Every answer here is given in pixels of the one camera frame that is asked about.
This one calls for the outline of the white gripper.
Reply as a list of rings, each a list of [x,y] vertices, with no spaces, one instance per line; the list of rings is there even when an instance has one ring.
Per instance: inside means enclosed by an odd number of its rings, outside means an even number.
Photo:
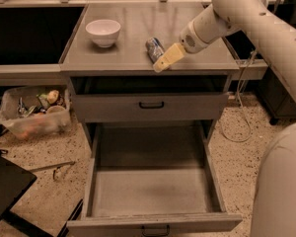
[[[190,21],[180,33],[180,42],[172,44],[153,64],[156,72],[168,69],[174,63],[180,61],[187,53],[199,53],[208,47],[201,35],[203,25],[196,21]]]

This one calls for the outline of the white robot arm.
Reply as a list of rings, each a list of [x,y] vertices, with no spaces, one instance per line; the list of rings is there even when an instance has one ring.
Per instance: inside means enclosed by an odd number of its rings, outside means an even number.
[[[246,34],[296,103],[296,29],[269,12],[267,0],[211,0],[154,70],[161,72],[235,30]],[[296,123],[278,133],[262,156],[250,237],[296,237]]]

